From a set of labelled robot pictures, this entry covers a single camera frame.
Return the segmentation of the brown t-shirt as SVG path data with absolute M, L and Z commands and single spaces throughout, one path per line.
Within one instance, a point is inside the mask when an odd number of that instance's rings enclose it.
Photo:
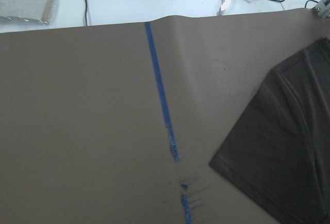
M 272 68 L 210 166 L 281 223 L 329 223 L 329 40 Z

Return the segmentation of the brown paper table cover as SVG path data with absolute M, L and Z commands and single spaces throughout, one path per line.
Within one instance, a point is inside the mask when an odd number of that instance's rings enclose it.
M 210 161 L 309 9 L 1 34 L 1 223 L 281 223 Z

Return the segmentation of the aluminium frame post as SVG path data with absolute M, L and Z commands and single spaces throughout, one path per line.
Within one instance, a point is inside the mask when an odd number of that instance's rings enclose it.
M 329 19 L 329 0 L 320 0 L 312 11 L 321 19 Z

